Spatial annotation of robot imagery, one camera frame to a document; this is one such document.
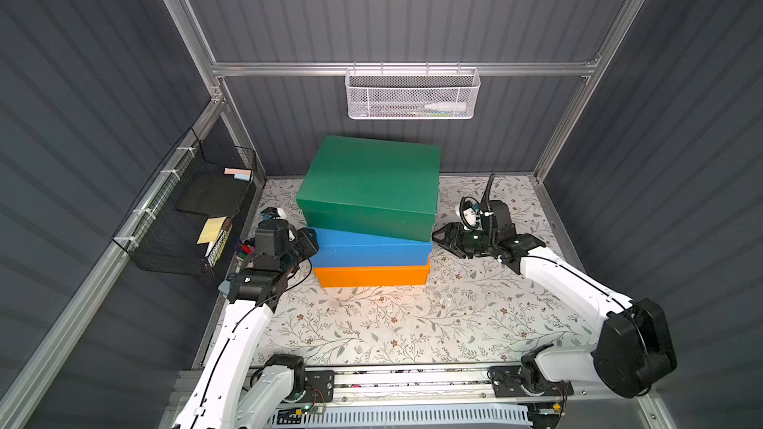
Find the blue shoebox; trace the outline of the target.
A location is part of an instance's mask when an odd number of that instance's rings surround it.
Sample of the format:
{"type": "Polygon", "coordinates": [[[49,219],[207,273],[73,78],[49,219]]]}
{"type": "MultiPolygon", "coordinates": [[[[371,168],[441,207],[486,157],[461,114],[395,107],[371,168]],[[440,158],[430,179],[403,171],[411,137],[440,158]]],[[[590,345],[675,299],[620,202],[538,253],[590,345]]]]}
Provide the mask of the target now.
{"type": "Polygon", "coordinates": [[[310,260],[318,268],[423,266],[433,248],[432,242],[325,228],[316,234],[319,251],[310,260]]]}

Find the orange shoebox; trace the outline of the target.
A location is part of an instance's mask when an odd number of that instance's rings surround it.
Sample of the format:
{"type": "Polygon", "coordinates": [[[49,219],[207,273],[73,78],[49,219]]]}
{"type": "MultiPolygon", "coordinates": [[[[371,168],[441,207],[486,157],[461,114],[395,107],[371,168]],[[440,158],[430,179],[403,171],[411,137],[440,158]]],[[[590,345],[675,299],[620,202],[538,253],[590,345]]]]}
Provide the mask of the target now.
{"type": "Polygon", "coordinates": [[[430,262],[422,266],[316,267],[324,288],[419,286],[427,282],[430,262]]]}

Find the green shoebox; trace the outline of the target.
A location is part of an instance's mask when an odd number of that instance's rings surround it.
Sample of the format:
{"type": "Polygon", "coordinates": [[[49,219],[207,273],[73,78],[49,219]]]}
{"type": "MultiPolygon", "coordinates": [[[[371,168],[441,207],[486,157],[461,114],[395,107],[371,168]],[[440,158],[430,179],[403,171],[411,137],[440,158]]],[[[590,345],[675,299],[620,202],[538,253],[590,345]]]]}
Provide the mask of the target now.
{"type": "Polygon", "coordinates": [[[329,135],[296,202],[313,228],[428,242],[440,165],[438,145],[329,135]]]}

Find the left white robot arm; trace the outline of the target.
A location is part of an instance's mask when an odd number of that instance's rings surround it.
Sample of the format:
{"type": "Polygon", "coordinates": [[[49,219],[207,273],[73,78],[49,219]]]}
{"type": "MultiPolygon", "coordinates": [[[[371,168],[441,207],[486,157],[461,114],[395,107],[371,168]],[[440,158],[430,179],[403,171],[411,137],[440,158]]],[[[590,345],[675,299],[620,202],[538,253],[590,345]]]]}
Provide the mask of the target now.
{"type": "Polygon", "coordinates": [[[304,391],[304,359],[278,356],[242,394],[254,351],[280,297],[292,288],[289,278],[318,251],[312,228],[298,230],[282,218],[259,225],[254,251],[224,282],[229,305],[222,330],[175,428],[262,428],[280,403],[304,391]]]}

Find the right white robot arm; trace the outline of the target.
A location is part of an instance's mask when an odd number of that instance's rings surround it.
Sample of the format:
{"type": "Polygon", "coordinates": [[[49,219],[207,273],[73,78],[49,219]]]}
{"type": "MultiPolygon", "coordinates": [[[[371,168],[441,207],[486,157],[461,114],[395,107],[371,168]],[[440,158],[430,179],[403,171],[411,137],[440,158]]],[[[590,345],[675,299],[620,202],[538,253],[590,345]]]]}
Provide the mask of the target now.
{"type": "Polygon", "coordinates": [[[465,259],[492,257],[552,293],[588,323],[595,343],[563,348],[545,344],[523,355],[519,377],[529,395],[557,383],[602,383],[633,398],[678,367],[666,314],[651,299],[635,301],[574,268],[532,234],[468,230],[451,222],[432,240],[465,259]]]}

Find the pink pen cup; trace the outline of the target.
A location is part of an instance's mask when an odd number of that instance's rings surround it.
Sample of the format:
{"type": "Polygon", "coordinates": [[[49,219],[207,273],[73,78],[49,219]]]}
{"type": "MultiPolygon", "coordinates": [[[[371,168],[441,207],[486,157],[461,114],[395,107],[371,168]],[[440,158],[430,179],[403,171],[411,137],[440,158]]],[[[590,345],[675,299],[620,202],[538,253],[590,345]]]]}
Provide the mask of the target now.
{"type": "Polygon", "coordinates": [[[253,238],[247,240],[237,240],[234,246],[234,257],[238,261],[244,261],[250,254],[256,250],[253,238]]]}

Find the floral table mat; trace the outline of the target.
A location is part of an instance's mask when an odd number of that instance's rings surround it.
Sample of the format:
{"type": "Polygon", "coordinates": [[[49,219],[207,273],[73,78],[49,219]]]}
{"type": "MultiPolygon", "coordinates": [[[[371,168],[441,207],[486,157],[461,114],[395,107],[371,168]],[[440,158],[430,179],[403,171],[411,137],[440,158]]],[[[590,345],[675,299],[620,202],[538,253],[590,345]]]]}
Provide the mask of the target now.
{"type": "Polygon", "coordinates": [[[371,287],[324,287],[316,263],[303,263],[254,362],[289,354],[308,365],[500,363],[544,344],[595,341],[580,315],[495,260],[435,247],[429,262],[425,284],[371,287]]]}

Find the yellow sticky notepad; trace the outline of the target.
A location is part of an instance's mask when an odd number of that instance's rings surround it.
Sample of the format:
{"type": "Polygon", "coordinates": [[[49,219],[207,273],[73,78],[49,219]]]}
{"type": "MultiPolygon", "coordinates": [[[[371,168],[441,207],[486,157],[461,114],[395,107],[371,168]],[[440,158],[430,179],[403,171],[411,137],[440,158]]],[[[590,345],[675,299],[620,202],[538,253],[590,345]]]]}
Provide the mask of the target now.
{"type": "Polygon", "coordinates": [[[208,218],[197,239],[197,244],[215,243],[224,230],[227,220],[225,216],[208,218]]]}

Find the pink blue sticky notes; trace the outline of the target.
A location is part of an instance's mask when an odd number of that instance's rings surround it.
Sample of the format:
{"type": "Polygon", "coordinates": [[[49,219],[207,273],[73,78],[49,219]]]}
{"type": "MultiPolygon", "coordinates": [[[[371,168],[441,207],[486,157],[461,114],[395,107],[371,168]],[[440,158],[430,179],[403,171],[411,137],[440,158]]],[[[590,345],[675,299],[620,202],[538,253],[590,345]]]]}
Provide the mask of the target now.
{"type": "Polygon", "coordinates": [[[246,169],[226,168],[224,174],[239,181],[249,181],[252,178],[252,171],[246,169]]]}

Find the white marker in basket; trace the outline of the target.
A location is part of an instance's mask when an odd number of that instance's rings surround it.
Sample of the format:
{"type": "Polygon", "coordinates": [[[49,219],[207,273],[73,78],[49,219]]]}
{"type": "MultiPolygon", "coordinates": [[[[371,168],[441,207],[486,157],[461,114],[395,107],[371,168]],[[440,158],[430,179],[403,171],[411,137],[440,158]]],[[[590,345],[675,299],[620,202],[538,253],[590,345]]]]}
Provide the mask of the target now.
{"type": "Polygon", "coordinates": [[[467,112],[468,105],[464,102],[443,101],[427,103],[424,110],[435,114],[459,115],[467,112]]]}

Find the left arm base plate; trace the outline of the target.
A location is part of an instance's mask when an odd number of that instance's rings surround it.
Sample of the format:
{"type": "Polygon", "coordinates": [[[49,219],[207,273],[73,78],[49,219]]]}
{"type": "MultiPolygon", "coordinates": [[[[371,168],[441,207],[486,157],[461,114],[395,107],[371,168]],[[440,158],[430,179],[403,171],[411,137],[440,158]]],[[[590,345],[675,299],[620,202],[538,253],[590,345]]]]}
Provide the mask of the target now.
{"type": "Polygon", "coordinates": [[[284,399],[288,404],[315,404],[333,401],[335,371],[298,371],[292,393],[284,399]]]}

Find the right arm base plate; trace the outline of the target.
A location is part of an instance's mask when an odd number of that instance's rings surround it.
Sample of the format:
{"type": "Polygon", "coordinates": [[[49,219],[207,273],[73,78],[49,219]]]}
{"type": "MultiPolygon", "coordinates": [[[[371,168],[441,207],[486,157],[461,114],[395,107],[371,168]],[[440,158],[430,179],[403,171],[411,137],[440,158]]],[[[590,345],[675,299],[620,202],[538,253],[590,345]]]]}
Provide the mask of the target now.
{"type": "Polygon", "coordinates": [[[574,395],[574,388],[569,381],[549,383],[524,376],[523,365],[493,365],[487,369],[487,377],[494,395],[498,398],[509,397],[558,397],[567,399],[574,395]]]}

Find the aluminium rail at front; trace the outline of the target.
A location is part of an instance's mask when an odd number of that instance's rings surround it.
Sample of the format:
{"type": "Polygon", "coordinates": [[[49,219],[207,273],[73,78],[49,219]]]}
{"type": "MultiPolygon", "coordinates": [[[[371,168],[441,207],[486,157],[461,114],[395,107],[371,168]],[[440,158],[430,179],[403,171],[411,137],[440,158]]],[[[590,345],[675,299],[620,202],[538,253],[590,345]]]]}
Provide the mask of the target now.
{"type": "Polygon", "coordinates": [[[331,406],[449,402],[541,402],[558,397],[509,397],[494,395],[487,369],[520,363],[426,363],[425,365],[314,365],[305,371],[335,371],[331,406]]]}

